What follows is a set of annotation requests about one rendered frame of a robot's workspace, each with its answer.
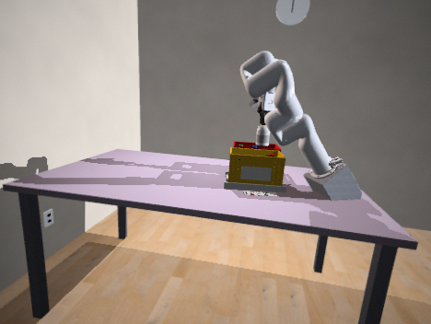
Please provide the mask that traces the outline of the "white paper pick list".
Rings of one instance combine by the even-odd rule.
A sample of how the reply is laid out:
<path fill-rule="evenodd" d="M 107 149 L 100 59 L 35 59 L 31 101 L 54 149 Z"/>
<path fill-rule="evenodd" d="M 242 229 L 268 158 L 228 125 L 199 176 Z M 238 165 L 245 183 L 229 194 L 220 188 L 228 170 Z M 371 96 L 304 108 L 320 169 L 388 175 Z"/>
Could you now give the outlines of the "white paper pick list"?
<path fill-rule="evenodd" d="M 244 191 L 245 195 L 256 195 L 256 196 L 274 196 L 278 197 L 275 192 L 264 192 L 264 191 Z"/>

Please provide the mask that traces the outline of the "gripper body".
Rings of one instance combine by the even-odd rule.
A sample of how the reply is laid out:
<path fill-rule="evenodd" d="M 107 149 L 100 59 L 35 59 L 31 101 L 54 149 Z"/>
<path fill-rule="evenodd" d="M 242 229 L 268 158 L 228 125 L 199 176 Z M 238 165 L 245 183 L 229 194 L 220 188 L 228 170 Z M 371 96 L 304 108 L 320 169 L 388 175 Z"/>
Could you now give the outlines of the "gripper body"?
<path fill-rule="evenodd" d="M 265 111 L 272 111 L 275 109 L 274 105 L 274 92 L 268 91 L 259 97 L 258 108 L 262 104 L 262 109 Z"/>

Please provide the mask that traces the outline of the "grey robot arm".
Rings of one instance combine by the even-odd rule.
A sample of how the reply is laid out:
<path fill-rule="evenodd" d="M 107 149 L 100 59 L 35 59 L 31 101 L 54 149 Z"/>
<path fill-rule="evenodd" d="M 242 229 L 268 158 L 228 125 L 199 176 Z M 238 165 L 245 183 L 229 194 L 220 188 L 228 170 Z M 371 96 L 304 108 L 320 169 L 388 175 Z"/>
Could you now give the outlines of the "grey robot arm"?
<path fill-rule="evenodd" d="M 270 52 L 259 52 L 240 67 L 240 74 L 247 92 L 254 98 L 250 102 L 251 108 L 258 105 L 258 97 L 268 91 L 275 92 L 274 105 L 278 110 L 267 113 L 264 122 L 276 142 L 288 145 L 299 139 L 298 146 L 309 163 L 310 175 L 314 179 L 324 179 L 333 174 L 337 164 L 343 161 L 327 155 L 311 118 L 303 114 L 287 62 L 275 59 Z"/>

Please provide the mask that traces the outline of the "white bottle with brown label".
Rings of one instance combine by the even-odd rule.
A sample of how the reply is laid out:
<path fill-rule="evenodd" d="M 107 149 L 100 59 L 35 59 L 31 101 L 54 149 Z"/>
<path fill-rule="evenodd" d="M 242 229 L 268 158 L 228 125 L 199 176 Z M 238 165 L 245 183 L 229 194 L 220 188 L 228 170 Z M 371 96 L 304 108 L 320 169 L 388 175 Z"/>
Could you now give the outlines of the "white bottle with brown label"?
<path fill-rule="evenodd" d="M 265 124 L 262 124 L 257 129 L 256 145 L 257 146 L 268 146 L 269 145 L 270 132 Z"/>

